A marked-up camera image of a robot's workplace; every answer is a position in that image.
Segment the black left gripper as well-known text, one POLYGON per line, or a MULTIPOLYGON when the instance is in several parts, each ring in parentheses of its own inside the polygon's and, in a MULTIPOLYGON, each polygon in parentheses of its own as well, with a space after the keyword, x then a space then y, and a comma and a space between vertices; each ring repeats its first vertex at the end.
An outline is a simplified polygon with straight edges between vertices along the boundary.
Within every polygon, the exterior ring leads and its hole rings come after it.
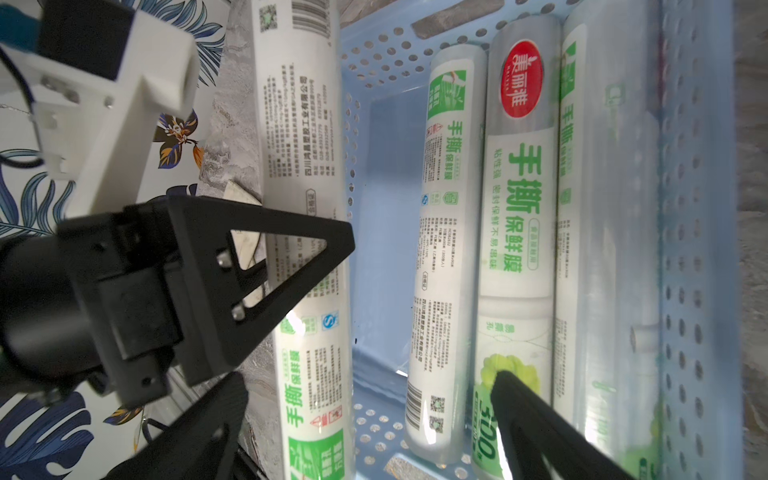
POLYGON ((190 386, 235 370, 355 249, 346 221, 191 196, 65 220, 56 245, 97 367, 129 408, 169 393, 174 353, 190 386), (247 307, 274 263, 241 268, 235 230, 324 246, 247 307))

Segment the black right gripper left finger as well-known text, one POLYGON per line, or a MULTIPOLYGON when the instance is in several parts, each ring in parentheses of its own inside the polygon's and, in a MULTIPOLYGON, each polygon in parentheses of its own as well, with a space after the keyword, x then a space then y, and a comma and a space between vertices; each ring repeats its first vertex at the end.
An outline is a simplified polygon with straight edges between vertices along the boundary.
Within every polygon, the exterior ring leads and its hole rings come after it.
POLYGON ((232 372, 108 479, 247 479, 238 437, 248 403, 244 379, 232 372))

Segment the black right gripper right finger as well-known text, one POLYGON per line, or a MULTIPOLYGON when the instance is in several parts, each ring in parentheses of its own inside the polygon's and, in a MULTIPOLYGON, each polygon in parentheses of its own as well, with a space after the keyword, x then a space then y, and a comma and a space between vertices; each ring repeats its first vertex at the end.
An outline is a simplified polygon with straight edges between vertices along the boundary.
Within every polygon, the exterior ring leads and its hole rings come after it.
POLYGON ((628 479, 509 371, 496 375, 491 401, 506 462, 515 479, 628 479))

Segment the clear plastic wrap roll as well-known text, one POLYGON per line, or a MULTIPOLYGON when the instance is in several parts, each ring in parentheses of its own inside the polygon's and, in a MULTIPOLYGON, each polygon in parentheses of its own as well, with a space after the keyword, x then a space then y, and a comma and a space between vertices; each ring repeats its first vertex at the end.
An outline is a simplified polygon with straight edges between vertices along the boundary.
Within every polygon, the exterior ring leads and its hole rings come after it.
POLYGON ((661 470, 659 23, 583 1, 561 55, 553 406, 636 479, 661 470))

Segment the plastic wrap roll green text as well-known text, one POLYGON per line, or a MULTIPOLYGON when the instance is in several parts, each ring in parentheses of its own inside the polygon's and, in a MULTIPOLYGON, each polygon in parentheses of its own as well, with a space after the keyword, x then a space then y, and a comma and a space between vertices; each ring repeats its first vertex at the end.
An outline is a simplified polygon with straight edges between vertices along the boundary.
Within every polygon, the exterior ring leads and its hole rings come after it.
POLYGON ((477 305, 487 56, 459 44, 430 67, 405 419, 412 451, 450 464, 463 451, 477 305))

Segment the plastic wrap roll red label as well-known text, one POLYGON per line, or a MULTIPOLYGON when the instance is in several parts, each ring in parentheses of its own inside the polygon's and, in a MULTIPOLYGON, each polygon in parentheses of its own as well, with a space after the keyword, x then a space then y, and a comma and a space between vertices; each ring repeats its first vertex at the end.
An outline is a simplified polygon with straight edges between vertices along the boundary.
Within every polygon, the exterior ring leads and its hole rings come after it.
POLYGON ((497 373, 551 400, 561 34, 557 18, 530 16, 489 53, 471 420, 480 479, 511 476, 491 404, 497 373))

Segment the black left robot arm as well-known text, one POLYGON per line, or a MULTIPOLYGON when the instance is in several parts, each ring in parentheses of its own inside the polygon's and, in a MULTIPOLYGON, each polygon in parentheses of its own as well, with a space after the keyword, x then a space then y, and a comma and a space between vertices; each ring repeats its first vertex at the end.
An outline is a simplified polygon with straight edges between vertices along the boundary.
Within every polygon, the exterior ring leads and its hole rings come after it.
POLYGON ((57 402, 83 382, 137 408, 235 370, 354 250, 350 224, 210 197, 169 196, 1 244, 1 391, 57 402), (234 231, 317 239, 321 251, 256 305, 268 262, 240 267, 234 231))

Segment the beige cloth under arm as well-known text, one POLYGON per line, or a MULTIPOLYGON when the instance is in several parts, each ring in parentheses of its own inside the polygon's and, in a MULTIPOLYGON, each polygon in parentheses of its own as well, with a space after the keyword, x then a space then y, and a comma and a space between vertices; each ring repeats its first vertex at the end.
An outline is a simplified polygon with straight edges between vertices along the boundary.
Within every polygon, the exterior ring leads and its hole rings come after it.
MULTIPOLYGON (((233 180, 227 182, 223 198, 225 200, 231 200, 256 206, 262 205, 261 201, 258 200, 256 196, 252 195, 249 191, 244 189, 233 180)), ((239 267, 242 270, 248 270, 254 267, 259 262, 257 257, 259 244, 261 241, 261 234, 259 232, 240 230, 232 230, 231 234, 235 244, 239 267)), ((246 307, 253 307, 259 303, 263 296, 264 287, 259 286, 244 298, 243 303, 246 307)))

